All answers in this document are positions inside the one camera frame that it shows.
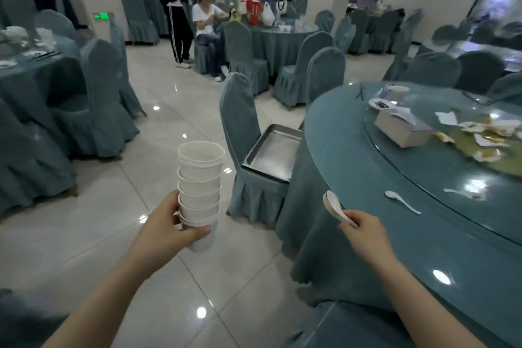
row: stack of white cups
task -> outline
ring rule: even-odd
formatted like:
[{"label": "stack of white cups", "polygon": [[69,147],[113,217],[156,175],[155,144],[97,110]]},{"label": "stack of white cups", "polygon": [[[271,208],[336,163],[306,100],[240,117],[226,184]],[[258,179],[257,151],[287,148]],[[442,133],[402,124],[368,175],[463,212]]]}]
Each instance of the stack of white cups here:
[{"label": "stack of white cups", "polygon": [[225,149],[217,143],[187,142],[178,148],[178,189],[183,229],[211,226],[212,232],[189,246],[204,252],[214,242],[218,225],[219,189]]}]

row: shoe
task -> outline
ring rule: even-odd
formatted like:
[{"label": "shoe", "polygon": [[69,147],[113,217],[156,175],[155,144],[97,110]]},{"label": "shoe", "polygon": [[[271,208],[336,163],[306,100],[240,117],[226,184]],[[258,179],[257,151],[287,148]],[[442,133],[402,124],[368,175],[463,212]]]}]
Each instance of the shoe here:
[{"label": "shoe", "polygon": [[190,69],[191,68],[191,66],[188,63],[185,63],[185,62],[182,62],[182,63],[174,62],[174,65],[177,68],[182,68],[182,69]]}]

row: floor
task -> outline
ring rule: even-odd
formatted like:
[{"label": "floor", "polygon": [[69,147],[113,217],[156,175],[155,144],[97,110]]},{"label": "floor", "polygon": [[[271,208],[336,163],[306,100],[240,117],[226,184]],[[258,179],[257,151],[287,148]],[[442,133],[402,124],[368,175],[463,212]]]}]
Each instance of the floor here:
[{"label": "floor", "polygon": [[[54,198],[0,224],[0,286],[48,312],[71,312],[126,250],[151,212],[176,189],[180,144],[226,148],[218,101],[223,87],[173,65],[170,43],[127,47],[130,81],[148,113],[122,161],[76,161],[78,198]],[[391,55],[347,56],[346,82],[376,81]],[[256,97],[259,124],[297,128],[304,107],[287,111]],[[275,233],[225,216],[234,166],[223,169],[219,226],[206,253],[183,250],[138,291],[114,347],[278,347],[309,310],[291,281],[291,261]]]}]

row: white spoon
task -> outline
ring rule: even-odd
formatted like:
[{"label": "white spoon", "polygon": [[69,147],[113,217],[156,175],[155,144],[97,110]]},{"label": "white spoon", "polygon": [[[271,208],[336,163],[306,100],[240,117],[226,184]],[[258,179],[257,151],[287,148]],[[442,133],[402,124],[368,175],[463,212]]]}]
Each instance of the white spoon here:
[{"label": "white spoon", "polygon": [[392,200],[397,200],[397,201],[400,201],[402,202],[402,204],[406,207],[408,207],[408,209],[413,212],[413,213],[417,213],[418,215],[420,215],[421,213],[419,211],[416,211],[415,209],[413,209],[411,206],[409,206],[405,200],[403,200],[401,198],[401,196],[393,191],[385,191],[384,192],[384,195],[387,196],[388,198],[391,198]]},{"label": "white spoon", "polygon": [[332,193],[330,190],[324,193],[323,195],[323,204],[326,210],[335,217],[340,222],[345,222],[350,224],[353,228],[359,228],[356,222],[350,219],[344,212],[341,210],[341,204],[339,203],[339,199],[337,196]]}]

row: white t-shirt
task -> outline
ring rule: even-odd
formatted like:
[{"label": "white t-shirt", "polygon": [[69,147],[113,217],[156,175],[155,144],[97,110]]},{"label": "white t-shirt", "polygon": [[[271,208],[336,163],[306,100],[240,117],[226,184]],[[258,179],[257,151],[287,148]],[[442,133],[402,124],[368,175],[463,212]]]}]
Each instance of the white t-shirt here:
[{"label": "white t-shirt", "polygon": [[[194,22],[203,21],[204,22],[207,19],[209,19],[209,17],[211,17],[212,15],[221,14],[222,12],[223,12],[222,9],[217,7],[215,4],[211,4],[210,8],[208,9],[208,14],[205,14],[203,9],[199,6],[199,3],[194,4],[192,6],[192,21],[194,21]],[[212,25],[207,25],[205,27],[205,29],[197,30],[196,37],[198,37],[198,35],[201,35],[202,33],[212,33],[212,32],[214,32],[214,27]]]}]

